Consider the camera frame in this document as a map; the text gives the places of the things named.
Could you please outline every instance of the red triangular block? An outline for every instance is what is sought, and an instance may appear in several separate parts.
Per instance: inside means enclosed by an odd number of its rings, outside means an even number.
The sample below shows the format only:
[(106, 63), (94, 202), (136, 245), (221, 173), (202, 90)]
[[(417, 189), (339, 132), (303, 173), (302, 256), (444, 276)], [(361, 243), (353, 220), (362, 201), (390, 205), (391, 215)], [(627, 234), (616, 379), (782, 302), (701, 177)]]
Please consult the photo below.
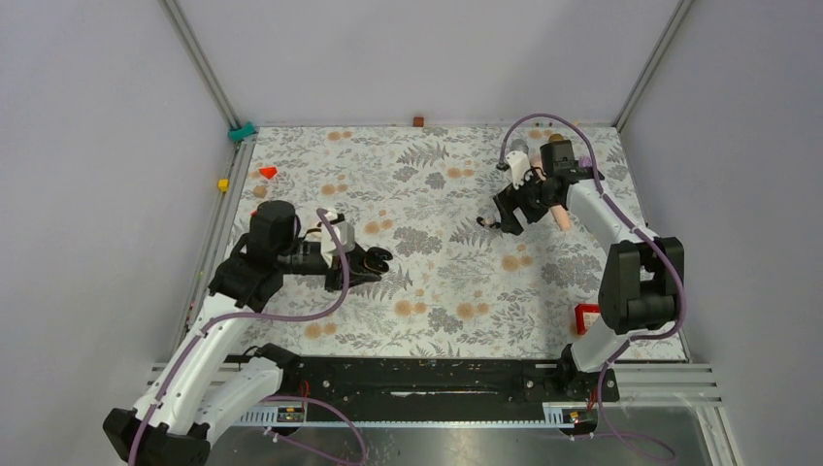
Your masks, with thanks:
[(260, 169), (260, 175), (266, 177), (267, 180), (272, 179), (277, 173), (277, 167), (263, 167)]

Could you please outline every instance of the floral tablecloth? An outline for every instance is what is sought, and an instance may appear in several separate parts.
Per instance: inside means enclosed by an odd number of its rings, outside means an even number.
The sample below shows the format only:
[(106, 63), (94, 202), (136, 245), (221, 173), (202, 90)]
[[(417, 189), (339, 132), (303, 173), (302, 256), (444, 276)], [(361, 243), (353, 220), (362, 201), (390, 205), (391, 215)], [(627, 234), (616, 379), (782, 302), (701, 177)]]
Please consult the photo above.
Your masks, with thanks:
[[(641, 212), (613, 128), (583, 127), (622, 204)], [(518, 236), (483, 229), (506, 174), (495, 169), (501, 127), (261, 128), (231, 234), (248, 230), (263, 200), (297, 207), (303, 225), (331, 207), (346, 215), (364, 248), (391, 250), (380, 283), (353, 288), (343, 307), (316, 322), (255, 322), (233, 352), (274, 342), (303, 355), (550, 358), (576, 336), (574, 307), (596, 302), (606, 255), (576, 221), (563, 233), (551, 215)], [(552, 132), (526, 127), (533, 155)], [(263, 178), (259, 167), (278, 174)], [(337, 296), (320, 277), (285, 278), (267, 313), (304, 315)], [(639, 344), (624, 358), (684, 359), (677, 338)]]

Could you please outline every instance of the white wall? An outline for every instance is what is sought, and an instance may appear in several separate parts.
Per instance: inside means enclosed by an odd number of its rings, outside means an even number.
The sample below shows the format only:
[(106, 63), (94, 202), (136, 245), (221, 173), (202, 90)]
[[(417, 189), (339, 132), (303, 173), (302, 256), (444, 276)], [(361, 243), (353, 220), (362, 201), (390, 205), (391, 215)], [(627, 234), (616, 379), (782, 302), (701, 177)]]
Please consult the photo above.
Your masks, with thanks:
[(171, 349), (226, 128), (159, 4), (0, 6), (0, 464), (115, 464)]
[(823, 4), (695, 2), (624, 132), (746, 465), (818, 464)]
[(256, 124), (611, 122), (676, 0), (180, 0)]

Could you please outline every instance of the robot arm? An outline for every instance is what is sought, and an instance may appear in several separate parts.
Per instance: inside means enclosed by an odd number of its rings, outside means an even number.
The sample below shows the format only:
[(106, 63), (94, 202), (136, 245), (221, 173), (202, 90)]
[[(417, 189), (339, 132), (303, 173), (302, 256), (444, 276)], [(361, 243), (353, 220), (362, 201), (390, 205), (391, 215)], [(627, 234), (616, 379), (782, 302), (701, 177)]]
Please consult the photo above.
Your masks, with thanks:
[[(541, 147), (544, 172), (538, 176), (528, 163), (528, 147), (514, 141), (506, 161), (512, 183), (494, 202), (500, 211), (500, 227), (519, 235), (523, 227), (514, 215), (520, 210), (528, 223), (539, 221), (552, 206), (560, 205), (591, 231), (607, 253), (606, 268), (598, 294), (601, 318), (561, 355), (561, 384), (590, 385), (604, 363), (634, 334), (656, 330), (676, 320), (677, 291), (674, 278), (666, 271), (639, 232), (651, 238), (669, 257), (683, 277), (683, 247), (677, 238), (660, 236), (642, 223), (630, 229), (604, 199), (614, 200), (600, 173), (581, 167), (575, 160), (571, 141), (556, 141)], [(597, 189), (599, 177), (602, 193)], [(644, 280), (641, 270), (652, 274)]]
[[(330, 233), (321, 235), (319, 242), (300, 238), (296, 218), (294, 207), (282, 201), (264, 202), (252, 214), (249, 232), (217, 267), (209, 284), (211, 295), (158, 382), (131, 410), (114, 409), (104, 421), (103, 430), (122, 460), (127, 461), (138, 427), (148, 416), (137, 465), (205, 464), (211, 444), (250, 407), (282, 387), (294, 390), (287, 374), (298, 357), (266, 345), (240, 373), (207, 393), (218, 367), (252, 323), (244, 317), (262, 312), (282, 287), (283, 275), (322, 275), (326, 289), (341, 289), (342, 261)], [(391, 254), (381, 248), (363, 250), (343, 215), (329, 213), (328, 218), (346, 254), (349, 285), (379, 281), (388, 271)], [(230, 315), (241, 317), (212, 323)]]

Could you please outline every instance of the metal floor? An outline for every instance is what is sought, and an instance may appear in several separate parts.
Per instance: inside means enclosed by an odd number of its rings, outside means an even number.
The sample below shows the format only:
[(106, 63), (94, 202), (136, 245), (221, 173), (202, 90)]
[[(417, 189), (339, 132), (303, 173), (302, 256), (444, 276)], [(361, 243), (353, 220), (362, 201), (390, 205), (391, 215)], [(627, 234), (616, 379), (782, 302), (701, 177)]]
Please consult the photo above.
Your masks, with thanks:
[[(688, 408), (608, 408), (608, 413), (621, 432), (653, 435), (672, 446), (677, 464), (711, 464), (696, 413)], [(601, 425), (598, 431), (606, 428)], [(366, 464), (375, 466), (657, 464), (637, 456), (616, 439), (570, 442), (555, 429), (369, 428), (362, 432), (369, 448)], [(214, 445), (207, 466), (333, 464), (284, 442), (275, 444), (261, 434), (260, 428), (230, 428)], [(292, 438), (350, 460), (359, 457), (357, 442), (346, 428), (304, 428)], [(649, 443), (638, 445), (650, 454), (666, 455)]]

